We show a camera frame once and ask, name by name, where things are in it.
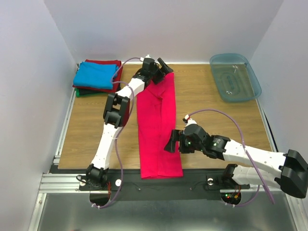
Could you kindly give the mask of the pink red t shirt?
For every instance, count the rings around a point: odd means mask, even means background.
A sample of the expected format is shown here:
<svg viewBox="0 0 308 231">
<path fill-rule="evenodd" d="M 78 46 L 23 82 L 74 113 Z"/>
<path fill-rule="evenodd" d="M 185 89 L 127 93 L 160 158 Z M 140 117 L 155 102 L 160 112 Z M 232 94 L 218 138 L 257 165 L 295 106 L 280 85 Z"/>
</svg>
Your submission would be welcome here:
<svg viewBox="0 0 308 231">
<path fill-rule="evenodd" d="M 137 123 L 141 178 L 182 177 L 180 153 L 164 150 L 176 126 L 174 73 L 137 95 Z"/>
</svg>

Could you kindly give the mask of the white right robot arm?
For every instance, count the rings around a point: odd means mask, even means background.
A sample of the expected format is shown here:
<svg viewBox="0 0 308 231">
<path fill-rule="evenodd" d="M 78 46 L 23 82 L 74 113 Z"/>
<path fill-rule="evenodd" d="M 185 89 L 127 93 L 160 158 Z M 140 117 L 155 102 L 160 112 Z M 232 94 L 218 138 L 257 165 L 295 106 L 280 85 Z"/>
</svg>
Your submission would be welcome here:
<svg viewBox="0 0 308 231">
<path fill-rule="evenodd" d="M 229 161 L 221 176 L 227 188 L 258 184 L 281 189 L 300 199 L 308 192 L 308 164 L 295 150 L 281 153 L 243 146 L 228 137 L 210 135 L 196 123 L 187 124 L 183 130 L 172 130 L 164 150 L 178 150 L 182 154 L 200 151 L 209 158 Z"/>
</svg>

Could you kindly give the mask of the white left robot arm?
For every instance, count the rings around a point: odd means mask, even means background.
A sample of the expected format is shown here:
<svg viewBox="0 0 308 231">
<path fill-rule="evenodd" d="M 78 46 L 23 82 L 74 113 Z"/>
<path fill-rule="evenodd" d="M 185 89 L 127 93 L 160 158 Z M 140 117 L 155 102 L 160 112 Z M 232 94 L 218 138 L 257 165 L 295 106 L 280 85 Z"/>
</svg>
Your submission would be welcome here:
<svg viewBox="0 0 308 231">
<path fill-rule="evenodd" d="M 155 60 L 147 55 L 139 60 L 142 62 L 142 66 L 128 83 L 112 82 L 113 84 L 124 84 L 124 88 L 107 96 L 100 143 L 91 164 L 86 169 L 85 179 L 80 180 L 84 184 L 92 185 L 97 190 L 101 190 L 107 185 L 107 172 L 112 150 L 130 118 L 135 96 L 143 92 L 150 83 L 158 84 L 164 80 L 167 74 L 173 72 L 173 69 L 162 58 Z"/>
</svg>

